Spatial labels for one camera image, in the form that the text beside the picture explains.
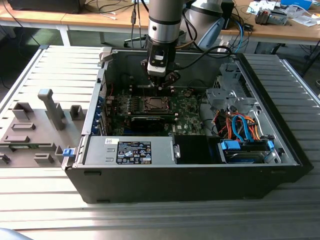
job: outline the warning label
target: warning label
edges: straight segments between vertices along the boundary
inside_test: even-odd
[[[119,141],[117,164],[151,164],[150,141]]]

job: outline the cable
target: cable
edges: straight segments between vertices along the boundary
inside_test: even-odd
[[[204,51],[200,56],[198,56],[195,60],[193,60],[188,65],[186,65],[186,66],[177,66],[177,70],[184,70],[184,69],[189,68],[190,66],[192,66],[193,64],[198,62],[201,58],[203,58],[206,54],[210,53],[212,50],[215,50],[215,49],[226,49],[229,52],[228,54],[226,54],[224,56],[221,56],[221,57],[212,56],[212,57],[214,57],[216,59],[228,58],[229,56],[231,56],[233,54],[231,49],[229,47],[227,47],[227,46],[213,46],[213,47],[209,48],[208,50]]]
[[[141,0],[141,2],[142,2],[142,4],[143,4],[145,10],[146,10],[147,12],[149,12],[149,8],[147,7],[147,5],[146,5],[146,3],[145,3],[145,0]]]
[[[186,44],[176,46],[175,49],[183,49],[183,48],[188,47],[189,45],[193,44],[194,42],[195,42],[194,40],[191,40],[191,41],[187,42]]]
[[[84,8],[90,12],[90,13],[94,13],[94,14],[107,14],[107,13],[110,13],[110,12],[115,12],[115,11],[118,11],[118,10],[121,10],[121,9],[124,9],[124,8],[129,8],[129,7],[132,7],[134,4],[131,4],[131,5],[128,5],[128,6],[122,6],[122,7],[119,7],[117,9],[113,9],[113,10],[110,10],[110,11],[100,11],[100,12],[96,12],[96,11],[91,11],[90,9],[87,8],[87,5],[85,4],[84,5]]]
[[[198,32],[197,32],[195,26],[193,26],[192,23],[187,19],[186,14],[183,11],[182,11],[182,18],[185,21],[186,29],[188,30],[190,39],[196,41],[197,37],[198,37]],[[192,35],[191,35],[191,31],[190,31],[189,25],[194,31],[194,37],[192,37]]]
[[[139,37],[140,37],[140,48],[142,49],[142,42],[141,42],[141,21],[140,21],[140,8],[139,8],[139,0],[137,0],[138,3],[138,20],[139,20]]]
[[[201,80],[201,79],[199,79],[199,78],[192,79],[191,81],[189,81],[188,84],[187,84],[187,87],[190,87],[190,84],[193,83],[193,82],[196,82],[196,81],[202,83],[203,86],[205,86],[206,88],[209,88],[209,86],[207,86],[207,84],[205,83],[205,81],[203,81],[203,80]]]
[[[232,131],[233,131],[234,135],[236,135],[242,142],[244,141],[244,139],[237,133],[237,130],[236,130],[236,120],[237,120],[237,118],[241,118],[241,120],[243,122],[243,129],[244,129],[244,134],[245,134],[246,139],[248,139],[250,142],[253,142],[254,140],[252,139],[252,137],[251,137],[251,135],[249,133],[249,128],[248,128],[247,121],[241,115],[236,115],[232,119]]]
[[[240,43],[239,43],[238,48],[235,50],[235,53],[236,53],[236,52],[238,52],[238,50],[239,50],[239,48],[240,48],[240,46],[241,46],[241,44],[242,44],[242,39],[243,39],[243,36],[244,36],[244,31],[243,31],[243,29],[242,29],[241,24],[240,24],[238,21],[235,21],[235,22],[238,24],[238,26],[239,26],[239,28],[240,28],[240,31],[241,31]]]
[[[131,23],[132,23],[131,44],[132,44],[132,48],[134,48],[134,40],[133,40],[133,38],[134,38],[134,26],[135,26],[136,20],[137,20],[136,5],[137,5],[137,0],[134,0],[133,10],[132,10],[132,14],[131,14]]]
[[[304,11],[305,13],[309,14],[310,16],[312,16],[312,14],[310,12],[308,12],[307,10],[305,10],[303,7],[299,6],[299,5],[295,5],[295,4],[292,4],[292,5],[289,5],[287,7],[290,7],[290,6],[293,6],[293,7],[296,7],[298,9],[301,9],[302,11]]]
[[[317,49],[317,47],[318,47],[319,44],[320,44],[320,39],[319,39],[319,41],[316,43],[316,45],[315,45],[312,53],[310,54],[309,58],[311,58],[311,56],[314,54],[314,52],[316,51],[316,49]]]
[[[320,80],[315,81],[315,85],[318,89],[320,89]]]
[[[1,82],[2,82],[2,85],[3,85],[6,89],[10,89],[10,87],[7,87],[7,86],[5,85],[5,82],[4,82],[4,79],[2,78],[2,76],[0,76],[0,80],[1,80]]]
[[[189,37],[190,37],[191,40],[193,40],[193,45],[195,46],[196,49],[199,50],[200,53],[203,53],[204,51],[196,44],[196,39],[197,39],[197,37],[198,37],[198,32],[197,32],[195,26],[193,26],[192,23],[187,19],[187,17],[186,17],[186,15],[185,15],[184,12],[182,12],[182,18],[183,18],[184,21],[185,21],[185,25],[186,25],[186,29],[187,29],[187,31],[188,31]],[[190,31],[189,26],[190,26],[190,27],[193,29],[193,31],[194,31],[194,37],[192,37],[192,34],[191,34],[191,31]],[[210,57],[210,58],[215,58],[214,56],[211,56],[211,55],[209,55],[209,54],[207,54],[207,56]]]
[[[98,10],[100,11],[101,9],[103,9],[103,8],[105,8],[105,7],[118,5],[122,0],[118,0],[117,3],[105,4],[105,5],[102,5],[101,7],[98,6],[98,1],[99,1],[99,0],[96,0],[96,5],[97,5],[97,7],[98,7]]]
[[[16,21],[17,24],[20,25],[21,28],[24,29],[24,26],[22,26],[21,23],[18,22],[18,20],[17,20],[17,19],[9,12],[9,10],[7,9],[7,6],[6,6],[6,4],[5,4],[5,0],[2,0],[2,4],[3,4],[5,10],[7,11],[7,13]],[[40,46],[40,43],[39,43],[37,40],[35,40],[35,38],[34,38],[31,34],[28,33],[28,35],[36,42],[36,44],[38,44],[38,45]]]
[[[308,54],[308,55],[310,55],[310,53],[309,52],[307,52],[304,48],[303,48],[303,46],[302,45],[300,45],[299,44],[299,47],[306,53],[306,54]]]

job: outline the wire bundle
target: wire bundle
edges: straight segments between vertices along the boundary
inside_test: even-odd
[[[216,122],[219,114],[220,112],[217,111],[213,119],[214,122]],[[226,134],[222,136],[224,139],[235,139],[237,141],[243,142],[244,139],[240,135],[241,129],[239,132],[237,131],[236,122],[242,123],[241,128],[243,128],[247,140],[251,142],[253,142],[254,140],[260,140],[258,134],[258,123],[251,117],[238,112],[231,112],[230,114],[226,114],[225,126],[218,132],[218,135],[221,136],[224,132],[226,132]]]

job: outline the connector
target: connector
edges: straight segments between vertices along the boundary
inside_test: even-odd
[[[221,143],[222,150],[240,150],[240,144],[238,141],[226,140]]]
[[[76,148],[66,148],[63,150],[62,156],[64,157],[74,157],[76,155]]]
[[[275,148],[275,145],[272,141],[268,141],[267,144],[268,144],[268,147],[270,148],[270,150],[273,150]]]
[[[133,9],[132,10],[132,14],[131,14],[131,24],[135,25],[136,24],[136,20],[137,20],[136,9]]]

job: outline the table leg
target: table leg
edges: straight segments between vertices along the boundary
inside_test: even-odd
[[[56,28],[60,31],[62,42],[64,46],[71,46],[71,37],[68,26],[66,25],[57,25]]]
[[[100,43],[105,44],[106,43],[105,33],[100,31],[99,34],[100,34]]]
[[[2,26],[2,28],[11,39],[15,39],[17,37],[12,26]]]
[[[304,77],[305,74],[307,73],[307,71],[312,67],[312,65],[314,64],[314,62],[320,57],[320,50],[318,51],[318,53],[312,58],[310,59],[306,66],[303,68],[302,73],[300,74],[301,77]]]

